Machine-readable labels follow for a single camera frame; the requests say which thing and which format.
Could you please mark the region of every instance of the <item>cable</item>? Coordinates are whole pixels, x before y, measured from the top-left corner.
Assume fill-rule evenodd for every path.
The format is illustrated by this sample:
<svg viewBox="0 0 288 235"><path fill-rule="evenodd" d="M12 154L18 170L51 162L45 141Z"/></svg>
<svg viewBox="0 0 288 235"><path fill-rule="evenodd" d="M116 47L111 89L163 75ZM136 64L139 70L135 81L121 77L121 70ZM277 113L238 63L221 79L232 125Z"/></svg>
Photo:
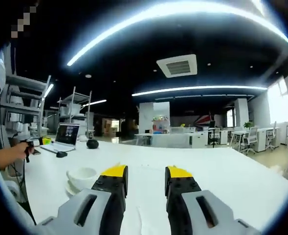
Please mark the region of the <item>cable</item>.
<svg viewBox="0 0 288 235"><path fill-rule="evenodd" d="M3 136L2 136L1 109L0 109L0 133L1 133L2 147L5 148L5 145L4 145L4 142L3 142ZM24 164L25 164L25 160L23 160L23 175L22 175L22 180L20 182L19 182L19 179L18 179L18 174L20 174L20 172L17 171L15 163L13 162L13 164L10 164L10 165L15 171L15 175L16 175L17 183L19 185L19 189L20 189L20 191L22 193L22 196L26 200L27 197L25 196L25 194L24 194L24 192L22 190L22 184L23 184L23 181L24 181Z"/></svg>

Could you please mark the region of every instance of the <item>black round object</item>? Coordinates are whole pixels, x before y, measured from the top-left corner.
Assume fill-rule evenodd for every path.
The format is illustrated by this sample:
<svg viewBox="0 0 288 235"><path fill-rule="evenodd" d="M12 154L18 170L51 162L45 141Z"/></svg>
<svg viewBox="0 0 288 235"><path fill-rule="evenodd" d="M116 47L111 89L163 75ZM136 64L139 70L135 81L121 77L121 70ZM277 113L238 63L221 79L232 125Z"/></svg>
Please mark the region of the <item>black round object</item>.
<svg viewBox="0 0 288 235"><path fill-rule="evenodd" d="M99 143L97 140L88 140L86 142L87 148L95 149L98 148Z"/></svg>

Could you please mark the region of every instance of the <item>window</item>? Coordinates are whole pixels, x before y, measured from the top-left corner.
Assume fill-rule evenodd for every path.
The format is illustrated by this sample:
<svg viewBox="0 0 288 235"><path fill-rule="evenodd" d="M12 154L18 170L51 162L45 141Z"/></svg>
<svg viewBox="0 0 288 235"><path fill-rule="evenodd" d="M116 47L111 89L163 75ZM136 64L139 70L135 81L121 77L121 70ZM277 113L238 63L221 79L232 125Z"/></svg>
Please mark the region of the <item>window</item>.
<svg viewBox="0 0 288 235"><path fill-rule="evenodd" d="M226 113L226 124L227 127L233 127L233 110L230 109L229 111L227 111Z"/></svg>
<svg viewBox="0 0 288 235"><path fill-rule="evenodd" d="M288 121L288 93L284 78L280 78L268 88L267 97L271 124Z"/></svg>

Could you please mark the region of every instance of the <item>metal shelving rack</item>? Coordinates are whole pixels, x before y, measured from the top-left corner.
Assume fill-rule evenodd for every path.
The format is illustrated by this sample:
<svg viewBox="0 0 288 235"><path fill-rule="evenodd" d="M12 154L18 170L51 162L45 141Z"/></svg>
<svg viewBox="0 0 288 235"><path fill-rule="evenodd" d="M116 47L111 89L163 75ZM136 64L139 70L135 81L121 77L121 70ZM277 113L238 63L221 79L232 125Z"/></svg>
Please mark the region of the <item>metal shelving rack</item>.
<svg viewBox="0 0 288 235"><path fill-rule="evenodd" d="M88 112L87 112L87 117L86 116L80 116L80 115L72 115L72 104L83 104L85 102L87 102L87 104L90 103L90 99L91 99L91 93L92 91L90 91L89 96L85 95L85 94L80 94L75 92L76 87L73 88L73 93L71 95L69 95L68 97L64 98L63 100L61 100L61 97L59 98L59 106L58 106L58 115L59 115L59 119L65 119L68 118L70 119L70 122L74 119L86 119L87 118L87 134L89 131L89 110L90 107L88 105ZM66 105L70 105L70 115L65 115L65 116L60 116L60 105L61 104L66 104Z"/></svg>
<svg viewBox="0 0 288 235"><path fill-rule="evenodd" d="M44 95L48 89L51 75L48 77L47 82L41 82L33 80L26 77L17 76L14 74L6 75L6 84L9 85L7 90L7 95L5 98L0 100L0 107L4 108L7 113L16 113L16 114L27 114L37 116L37 132L38 136L41 136L42 124L43 124L43 113L44 113ZM12 91L10 89L11 85L18 86L19 88L26 88L28 90L40 92L41 95L30 94L25 92ZM21 98L36 99L39 101L39 107L27 107L18 104L10 103L10 97L18 96Z"/></svg>

